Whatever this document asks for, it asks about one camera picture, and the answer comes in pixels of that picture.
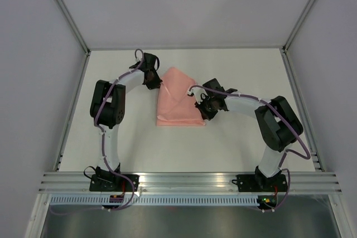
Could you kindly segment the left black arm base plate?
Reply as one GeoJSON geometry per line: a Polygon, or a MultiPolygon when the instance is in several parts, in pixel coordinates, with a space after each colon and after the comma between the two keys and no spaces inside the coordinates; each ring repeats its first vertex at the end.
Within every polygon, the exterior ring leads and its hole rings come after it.
{"type": "Polygon", "coordinates": [[[101,176],[98,177],[97,175],[92,175],[91,182],[89,186],[90,192],[132,192],[137,191],[139,186],[139,175],[137,174],[124,174],[130,181],[132,181],[133,186],[131,183],[123,178],[118,177],[113,174],[109,176],[101,176]]]}

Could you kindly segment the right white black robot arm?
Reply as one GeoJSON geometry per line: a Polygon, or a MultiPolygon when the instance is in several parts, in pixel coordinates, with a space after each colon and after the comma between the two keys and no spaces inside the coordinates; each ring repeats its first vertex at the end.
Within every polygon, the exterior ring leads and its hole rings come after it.
{"type": "Polygon", "coordinates": [[[196,99],[195,108],[204,120],[211,120],[221,110],[257,120],[266,144],[263,157],[254,171],[254,183],[258,189],[266,191],[274,185],[288,152],[310,159],[308,149],[300,138],[303,126],[285,97],[264,100],[242,94],[237,89],[225,90],[216,78],[203,85],[191,86],[187,94],[196,99]]]}

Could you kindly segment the left aluminium frame post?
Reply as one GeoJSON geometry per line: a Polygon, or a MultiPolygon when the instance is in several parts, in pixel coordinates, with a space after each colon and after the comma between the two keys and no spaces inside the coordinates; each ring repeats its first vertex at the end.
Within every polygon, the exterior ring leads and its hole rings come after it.
{"type": "Polygon", "coordinates": [[[69,26],[71,32],[73,33],[77,43],[80,45],[81,49],[84,51],[86,55],[90,54],[90,48],[86,44],[78,26],[76,25],[66,3],[64,0],[54,0],[56,5],[58,6],[61,14],[63,15],[67,25],[69,26]]]}

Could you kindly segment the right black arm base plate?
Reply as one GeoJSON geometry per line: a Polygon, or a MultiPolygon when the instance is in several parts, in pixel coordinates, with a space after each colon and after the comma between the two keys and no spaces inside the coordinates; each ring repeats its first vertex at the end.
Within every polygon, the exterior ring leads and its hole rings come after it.
{"type": "Polygon", "coordinates": [[[278,174],[271,178],[258,177],[254,174],[237,174],[231,183],[236,185],[239,192],[286,192],[288,190],[287,178],[278,174]]]}

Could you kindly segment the aluminium frame post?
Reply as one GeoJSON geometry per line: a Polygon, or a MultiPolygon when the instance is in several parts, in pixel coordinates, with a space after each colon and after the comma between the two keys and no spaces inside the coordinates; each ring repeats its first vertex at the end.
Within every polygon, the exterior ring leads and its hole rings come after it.
{"type": "Polygon", "coordinates": [[[299,33],[302,25],[304,24],[306,18],[310,14],[312,8],[316,4],[317,0],[308,0],[307,3],[305,4],[302,12],[300,13],[296,23],[294,24],[293,29],[291,30],[286,42],[282,46],[282,50],[284,52],[288,51],[288,49],[291,47],[293,41],[295,40],[297,34],[299,33]]]}
{"type": "Polygon", "coordinates": [[[67,25],[69,26],[71,32],[73,33],[77,43],[80,45],[81,49],[84,51],[86,55],[90,54],[90,48],[86,44],[78,26],[76,25],[66,3],[64,0],[54,0],[56,5],[58,6],[61,14],[63,15],[67,25]]]}

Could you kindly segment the pink cloth napkin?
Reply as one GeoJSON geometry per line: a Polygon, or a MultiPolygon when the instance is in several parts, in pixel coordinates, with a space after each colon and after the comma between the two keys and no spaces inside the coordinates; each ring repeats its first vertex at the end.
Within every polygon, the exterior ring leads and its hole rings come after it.
{"type": "Polygon", "coordinates": [[[175,67],[162,77],[157,99],[156,125],[159,127],[203,127],[205,122],[195,107],[196,99],[188,96],[196,81],[175,67]]]}

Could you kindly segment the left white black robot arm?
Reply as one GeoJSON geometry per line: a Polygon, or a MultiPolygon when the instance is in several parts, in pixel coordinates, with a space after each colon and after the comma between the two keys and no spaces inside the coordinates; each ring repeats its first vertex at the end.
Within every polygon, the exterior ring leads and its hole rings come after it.
{"type": "Polygon", "coordinates": [[[128,71],[111,81],[98,80],[95,84],[90,106],[90,116],[100,134],[100,157],[95,175],[109,191],[121,187],[120,160],[118,155],[118,130],[126,110],[126,94],[144,85],[149,90],[161,86],[157,70],[160,60],[156,55],[143,52],[136,57],[136,63],[128,71]]]}

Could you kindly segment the aluminium front rail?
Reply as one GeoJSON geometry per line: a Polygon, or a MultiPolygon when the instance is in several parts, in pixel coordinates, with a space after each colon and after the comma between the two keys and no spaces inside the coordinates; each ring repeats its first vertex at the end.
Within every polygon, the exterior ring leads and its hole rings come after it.
{"type": "MultiPolygon", "coordinates": [[[[139,173],[138,192],[149,195],[238,194],[235,173],[139,173]]],[[[293,195],[333,195],[342,190],[332,172],[291,172],[293,195]]],[[[90,181],[79,172],[46,172],[39,193],[89,193],[90,181]]]]}

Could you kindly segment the right aluminium frame post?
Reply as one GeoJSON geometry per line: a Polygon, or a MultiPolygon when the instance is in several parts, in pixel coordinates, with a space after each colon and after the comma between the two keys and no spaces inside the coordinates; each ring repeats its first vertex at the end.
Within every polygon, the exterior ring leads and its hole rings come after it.
{"type": "Polygon", "coordinates": [[[299,33],[302,25],[304,24],[306,18],[310,14],[312,8],[316,4],[317,0],[308,0],[307,3],[305,4],[302,12],[300,13],[296,23],[294,24],[293,29],[291,30],[286,42],[282,46],[282,50],[284,52],[288,51],[288,49],[291,47],[293,41],[295,40],[297,34],[299,33]]]}

